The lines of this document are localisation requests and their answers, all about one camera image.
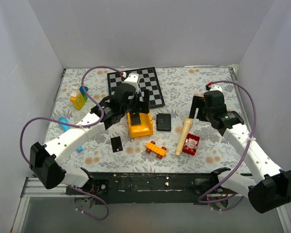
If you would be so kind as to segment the black leather card holder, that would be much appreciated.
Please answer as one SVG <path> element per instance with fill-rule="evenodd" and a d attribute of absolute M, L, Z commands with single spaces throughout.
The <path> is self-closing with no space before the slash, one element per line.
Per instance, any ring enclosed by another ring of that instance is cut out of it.
<path fill-rule="evenodd" d="M 157 131 L 171 131 L 171 114 L 158 113 L 156 116 Z"/>

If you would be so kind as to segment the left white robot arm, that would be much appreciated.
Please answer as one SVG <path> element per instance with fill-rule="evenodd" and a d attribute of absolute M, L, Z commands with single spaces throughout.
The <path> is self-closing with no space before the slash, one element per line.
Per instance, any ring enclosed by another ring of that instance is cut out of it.
<path fill-rule="evenodd" d="M 149 90 L 140 93 L 131 84 L 120 84 L 114 94 L 103 98 L 75 128 L 43 145 L 33 144 L 30 169 L 46 189 L 66 184 L 89 194 L 94 189 L 94 177 L 82 167 L 64 167 L 65 160 L 89 139 L 118 123 L 126 113 L 147 114 L 149 109 Z"/>

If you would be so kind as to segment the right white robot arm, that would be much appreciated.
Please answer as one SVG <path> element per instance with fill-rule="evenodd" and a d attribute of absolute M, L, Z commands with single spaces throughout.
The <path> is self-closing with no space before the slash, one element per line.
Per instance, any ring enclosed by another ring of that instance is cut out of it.
<path fill-rule="evenodd" d="M 250 137 L 242 117 L 228 111 L 221 91 L 211 90 L 203 97 L 194 96 L 189 117 L 209 122 L 241 156 L 252 178 L 236 174 L 237 167 L 219 168 L 211 173 L 208 195 L 229 189 L 249 199 L 259 213 L 265 213 L 291 202 L 291 170 L 284 171 L 273 162 L 260 145 Z"/>

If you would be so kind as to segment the black card on table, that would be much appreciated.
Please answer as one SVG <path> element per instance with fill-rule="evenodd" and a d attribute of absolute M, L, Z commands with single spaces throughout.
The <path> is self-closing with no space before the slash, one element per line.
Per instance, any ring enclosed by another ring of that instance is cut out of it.
<path fill-rule="evenodd" d="M 112 137 L 111 146 L 112 146 L 113 153 L 122 151 L 123 145 L 122 145 L 121 137 L 120 136 Z"/>

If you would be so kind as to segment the cream toy microphone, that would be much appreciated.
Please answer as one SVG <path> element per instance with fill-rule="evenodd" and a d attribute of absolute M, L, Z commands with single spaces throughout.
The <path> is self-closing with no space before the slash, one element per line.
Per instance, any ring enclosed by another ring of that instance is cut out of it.
<path fill-rule="evenodd" d="M 177 144 L 177 147 L 176 147 L 176 150 L 175 150 L 175 155 L 176 156 L 180 156 L 181 155 L 183 146 L 185 144 L 185 140 L 186 140 L 187 134 L 189 133 L 189 130 L 191 129 L 192 124 L 193 124 L 193 119 L 192 118 L 187 117 L 183 121 L 182 131 L 181 131 L 180 138 L 178 140 L 178 144 Z"/>

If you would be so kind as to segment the black white chessboard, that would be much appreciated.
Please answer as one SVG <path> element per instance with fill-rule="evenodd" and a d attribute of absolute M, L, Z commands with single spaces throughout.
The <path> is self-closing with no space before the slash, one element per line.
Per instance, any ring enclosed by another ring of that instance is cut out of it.
<path fill-rule="evenodd" d="M 139 88 L 141 90 L 140 100 L 144 100 L 144 90 L 149 90 L 150 109 L 164 107 L 160 83 L 154 67 L 131 69 L 125 71 L 127 75 L 135 73 L 139 75 Z M 122 79 L 118 72 L 107 74 L 109 94 L 113 95 L 117 86 L 122 83 Z"/>

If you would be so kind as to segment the yellow plastic bin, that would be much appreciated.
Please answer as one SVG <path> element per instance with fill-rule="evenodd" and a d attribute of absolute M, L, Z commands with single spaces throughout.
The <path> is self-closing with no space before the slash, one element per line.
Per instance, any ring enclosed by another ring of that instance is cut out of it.
<path fill-rule="evenodd" d="M 140 119 L 141 119 L 141 125 L 138 125 L 138 126 L 131 125 L 130 114 L 133 114 L 133 113 L 127 113 L 129 134 L 131 138 L 153 135 L 153 121 L 152 121 L 152 117 L 150 113 L 148 114 L 139 113 Z"/>

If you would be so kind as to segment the red owl toy block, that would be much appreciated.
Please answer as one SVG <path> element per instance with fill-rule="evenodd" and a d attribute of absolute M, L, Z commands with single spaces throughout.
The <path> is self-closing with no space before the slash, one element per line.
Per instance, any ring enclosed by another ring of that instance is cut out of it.
<path fill-rule="evenodd" d="M 200 140 L 199 136 L 190 133 L 187 134 L 182 151 L 184 153 L 194 156 L 197 151 L 199 140 Z"/>

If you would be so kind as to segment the floral table mat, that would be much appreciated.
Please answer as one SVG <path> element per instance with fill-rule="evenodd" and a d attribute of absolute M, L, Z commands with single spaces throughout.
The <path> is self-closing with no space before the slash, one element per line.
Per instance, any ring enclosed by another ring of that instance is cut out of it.
<path fill-rule="evenodd" d="M 209 123 L 195 120 L 190 133 L 200 137 L 195 155 L 175 155 L 184 119 L 192 98 L 205 92 L 205 85 L 219 81 L 228 110 L 242 117 L 242 103 L 235 78 L 228 67 L 180 67 L 156 69 L 164 107 L 151 109 L 152 118 L 171 116 L 171 131 L 154 131 L 148 137 L 131 138 L 128 120 L 122 118 L 108 130 L 83 144 L 64 162 L 66 167 L 83 167 L 90 172 L 209 173 L 221 167 L 233 168 L 240 160 L 234 148 Z"/>

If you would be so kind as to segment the colourful stacked toy blocks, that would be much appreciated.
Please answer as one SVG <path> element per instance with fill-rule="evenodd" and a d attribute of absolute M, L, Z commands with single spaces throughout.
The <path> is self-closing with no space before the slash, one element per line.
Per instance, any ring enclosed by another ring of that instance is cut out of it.
<path fill-rule="evenodd" d="M 73 86 L 70 94 L 70 101 L 73 104 L 74 108 L 77 110 L 81 110 L 86 101 L 88 100 L 88 96 L 86 95 L 82 86 L 77 87 Z"/>

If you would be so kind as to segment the orange toy car block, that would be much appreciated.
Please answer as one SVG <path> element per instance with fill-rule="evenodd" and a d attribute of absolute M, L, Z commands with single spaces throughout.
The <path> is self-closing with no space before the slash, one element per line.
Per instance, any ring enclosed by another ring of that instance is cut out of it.
<path fill-rule="evenodd" d="M 163 157 L 166 156 L 166 147 L 159 147 L 156 145 L 154 141 L 151 141 L 149 143 L 146 143 L 146 152 L 147 153 L 155 153 L 158 159 L 162 159 Z"/>

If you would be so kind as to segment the blue toy microphone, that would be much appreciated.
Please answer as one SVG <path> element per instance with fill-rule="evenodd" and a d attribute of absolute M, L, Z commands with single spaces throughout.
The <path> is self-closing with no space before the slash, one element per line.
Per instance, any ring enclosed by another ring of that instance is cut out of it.
<path fill-rule="evenodd" d="M 68 123 L 68 120 L 64 116 L 59 117 L 58 120 L 60 122 L 63 122 L 63 123 Z M 63 129 L 64 132 L 66 132 L 66 131 L 68 131 L 70 129 L 70 126 L 65 125 L 65 124 L 59 124 L 59 126 Z M 82 149 L 82 147 L 78 147 L 76 149 L 76 151 L 78 153 L 81 153 L 83 151 L 83 149 Z"/>

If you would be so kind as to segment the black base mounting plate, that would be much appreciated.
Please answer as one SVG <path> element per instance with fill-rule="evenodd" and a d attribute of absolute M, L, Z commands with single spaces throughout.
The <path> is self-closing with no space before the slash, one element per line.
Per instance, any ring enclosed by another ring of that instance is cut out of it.
<path fill-rule="evenodd" d="M 92 193 L 107 204 L 193 203 L 216 184 L 213 173 L 92 172 Z"/>

